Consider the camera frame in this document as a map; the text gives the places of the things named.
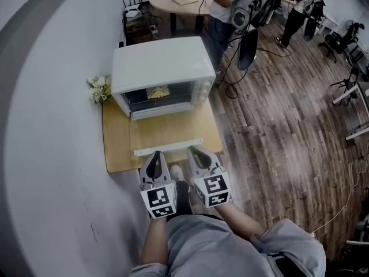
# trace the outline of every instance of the oven window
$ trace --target oven window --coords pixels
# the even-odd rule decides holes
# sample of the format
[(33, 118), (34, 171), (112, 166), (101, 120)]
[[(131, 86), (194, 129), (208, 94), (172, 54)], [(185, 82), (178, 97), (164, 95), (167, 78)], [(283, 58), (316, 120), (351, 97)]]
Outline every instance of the oven window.
[(145, 89), (122, 93), (122, 97), (129, 105), (131, 112), (147, 110), (178, 103), (190, 103), (192, 99), (194, 83), (184, 82), (169, 84), (169, 95), (157, 99), (148, 99)]

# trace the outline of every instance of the gray t-shirt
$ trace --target gray t-shirt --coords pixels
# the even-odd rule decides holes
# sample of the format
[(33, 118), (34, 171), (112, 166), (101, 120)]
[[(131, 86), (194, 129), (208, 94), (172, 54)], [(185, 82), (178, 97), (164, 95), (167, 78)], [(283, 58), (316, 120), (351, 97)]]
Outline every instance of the gray t-shirt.
[(275, 277), (267, 260), (283, 252), (307, 277), (323, 277), (325, 252), (309, 233), (282, 220), (260, 240), (236, 236), (221, 220), (202, 215), (178, 216), (168, 222), (168, 266), (135, 267), (130, 277)]

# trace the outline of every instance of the shoe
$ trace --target shoe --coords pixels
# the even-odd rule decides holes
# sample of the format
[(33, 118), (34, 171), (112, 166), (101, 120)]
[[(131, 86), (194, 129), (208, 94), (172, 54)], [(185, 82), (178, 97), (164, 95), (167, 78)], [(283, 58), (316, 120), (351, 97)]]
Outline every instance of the shoe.
[(282, 46), (283, 48), (287, 48), (287, 46), (284, 46), (284, 45), (282, 44), (282, 40), (281, 40), (280, 38), (276, 37), (276, 42), (277, 42), (280, 46)]
[(174, 181), (184, 181), (185, 177), (183, 176), (183, 170), (178, 165), (172, 165), (170, 169), (171, 179)]

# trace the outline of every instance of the black pants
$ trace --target black pants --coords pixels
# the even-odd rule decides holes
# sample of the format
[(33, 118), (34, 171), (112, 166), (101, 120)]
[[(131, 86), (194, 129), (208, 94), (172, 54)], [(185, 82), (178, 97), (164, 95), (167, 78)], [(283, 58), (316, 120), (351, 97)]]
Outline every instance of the black pants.
[(289, 41), (293, 36), (293, 34), (295, 34), (304, 25), (305, 19), (306, 19), (305, 14), (299, 13), (295, 9), (291, 10), (282, 37), (282, 44), (285, 47), (289, 45)]
[[(185, 181), (179, 181), (176, 183), (176, 190), (177, 190), (177, 213), (173, 215), (167, 216), (167, 222), (169, 222), (171, 219), (175, 218), (176, 216), (180, 215), (193, 215), (191, 203), (190, 203), (190, 197), (189, 197), (189, 189), (190, 186)], [(215, 215), (205, 215), (213, 219), (219, 219)]]

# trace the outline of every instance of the white flower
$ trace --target white flower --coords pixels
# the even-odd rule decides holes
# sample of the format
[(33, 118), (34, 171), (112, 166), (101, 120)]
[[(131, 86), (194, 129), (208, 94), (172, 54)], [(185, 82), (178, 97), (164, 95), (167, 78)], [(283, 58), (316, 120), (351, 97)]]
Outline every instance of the white flower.
[(87, 82), (92, 85), (93, 84), (93, 79), (94, 79), (94, 77), (90, 77), (90, 78), (87, 79)]
[(94, 94), (95, 94), (95, 89), (94, 88), (88, 89), (88, 98), (90, 100), (93, 100), (94, 99)]
[(100, 77), (97, 80), (97, 84), (98, 84), (98, 86), (104, 86), (105, 85), (105, 78), (104, 77)]
[(108, 76), (107, 78), (106, 78), (106, 84), (108, 85), (108, 86), (110, 86), (111, 85), (111, 76)]
[(94, 96), (96, 102), (100, 101), (100, 98), (101, 98), (102, 95), (103, 95), (103, 91), (101, 91), (98, 88), (95, 88), (95, 93), (93, 94), (93, 96)]

